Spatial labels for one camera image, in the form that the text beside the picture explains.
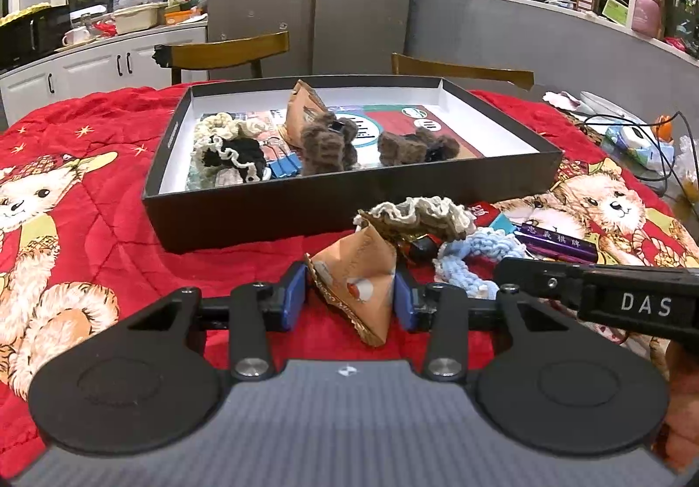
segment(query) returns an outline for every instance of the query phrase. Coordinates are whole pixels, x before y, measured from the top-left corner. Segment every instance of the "wooden chair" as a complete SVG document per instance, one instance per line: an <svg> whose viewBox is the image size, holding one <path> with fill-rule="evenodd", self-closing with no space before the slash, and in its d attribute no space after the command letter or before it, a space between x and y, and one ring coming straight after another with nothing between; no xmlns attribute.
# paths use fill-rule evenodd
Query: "wooden chair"
<svg viewBox="0 0 699 487"><path fill-rule="evenodd" d="M230 69L246 63L253 69L253 78L262 78L260 60L288 50L289 32L281 31L233 41L156 45L153 59L164 69L172 69L172 83L180 84L183 70Z"/></svg>
<svg viewBox="0 0 699 487"><path fill-rule="evenodd" d="M401 55L400 53L391 55L391 66L394 75L504 80L524 90L531 90L532 86L534 86L534 73L530 70L488 69L481 66L452 65L451 63L414 59L411 56Z"/></svg>

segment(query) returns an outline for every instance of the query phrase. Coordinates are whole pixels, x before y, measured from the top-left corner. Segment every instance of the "person's hand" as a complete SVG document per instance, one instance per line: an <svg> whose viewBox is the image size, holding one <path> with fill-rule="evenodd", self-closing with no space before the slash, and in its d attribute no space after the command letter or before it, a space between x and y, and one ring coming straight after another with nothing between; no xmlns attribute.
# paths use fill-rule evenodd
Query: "person's hand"
<svg viewBox="0 0 699 487"><path fill-rule="evenodd" d="M665 361L670 371L670 407L665 422L670 428L667 463L683 470L699 457L699 355L672 341Z"/></svg>

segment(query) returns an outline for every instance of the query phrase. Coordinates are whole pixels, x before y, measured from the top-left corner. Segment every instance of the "kitchen cabinet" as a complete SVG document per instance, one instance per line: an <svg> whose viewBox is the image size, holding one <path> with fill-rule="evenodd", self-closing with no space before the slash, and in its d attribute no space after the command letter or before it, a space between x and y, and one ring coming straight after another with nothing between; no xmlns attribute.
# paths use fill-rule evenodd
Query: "kitchen cabinet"
<svg viewBox="0 0 699 487"><path fill-rule="evenodd" d="M126 87L170 86L170 69L153 60L156 45L205 42L203 25L156 28L58 53L0 76L8 124L53 102ZM183 70L183 82L207 79L207 72Z"/></svg>
<svg viewBox="0 0 699 487"><path fill-rule="evenodd" d="M172 83L172 71L162 69L153 60L156 45L185 45L203 43L204 35L196 28L168 31L162 35L148 35L137 40L123 41L127 46L123 52L123 70L127 71L128 87L165 88ZM183 70L183 83L207 80L205 70Z"/></svg>
<svg viewBox="0 0 699 487"><path fill-rule="evenodd" d="M40 63L0 78L0 94L8 124L18 121L35 108L58 101L56 79L50 63Z"/></svg>

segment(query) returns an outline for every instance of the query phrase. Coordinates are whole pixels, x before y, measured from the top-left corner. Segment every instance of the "microwave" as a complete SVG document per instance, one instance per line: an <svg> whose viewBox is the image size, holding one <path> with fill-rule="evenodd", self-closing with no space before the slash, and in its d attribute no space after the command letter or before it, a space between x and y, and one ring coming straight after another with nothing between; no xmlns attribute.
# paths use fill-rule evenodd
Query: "microwave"
<svg viewBox="0 0 699 487"><path fill-rule="evenodd" d="M71 29L69 6L47 7L0 26L0 69L13 69L51 55Z"/></svg>

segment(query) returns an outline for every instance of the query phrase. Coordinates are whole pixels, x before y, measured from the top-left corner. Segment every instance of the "brown fuzzy hair clip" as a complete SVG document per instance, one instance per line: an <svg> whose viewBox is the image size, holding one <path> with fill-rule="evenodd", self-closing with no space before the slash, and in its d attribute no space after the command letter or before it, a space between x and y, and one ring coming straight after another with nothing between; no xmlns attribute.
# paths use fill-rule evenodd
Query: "brown fuzzy hair clip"
<svg viewBox="0 0 699 487"><path fill-rule="evenodd" d="M304 176L331 174L352 169L356 164L357 125L348 118L337 118L332 112L320 114L301 130Z"/></svg>
<svg viewBox="0 0 699 487"><path fill-rule="evenodd" d="M455 158L460 150L459 142L451 136L436 136L421 126L404 136L382 132L377 146L379 161L385 166L443 162Z"/></svg>

